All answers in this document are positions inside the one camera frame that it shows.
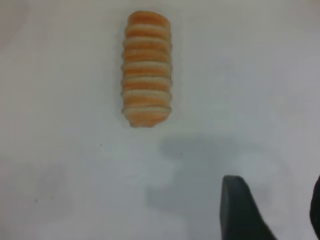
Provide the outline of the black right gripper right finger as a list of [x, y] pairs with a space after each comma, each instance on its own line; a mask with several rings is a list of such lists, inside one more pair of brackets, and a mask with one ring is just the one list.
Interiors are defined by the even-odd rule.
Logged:
[[320, 239], [320, 176], [313, 188], [309, 218], [316, 237]]

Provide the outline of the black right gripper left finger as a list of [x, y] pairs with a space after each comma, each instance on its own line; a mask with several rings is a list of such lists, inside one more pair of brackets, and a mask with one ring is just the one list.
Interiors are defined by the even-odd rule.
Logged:
[[274, 240], [263, 220], [250, 188], [236, 175], [222, 179], [219, 209], [221, 238], [223, 240]]

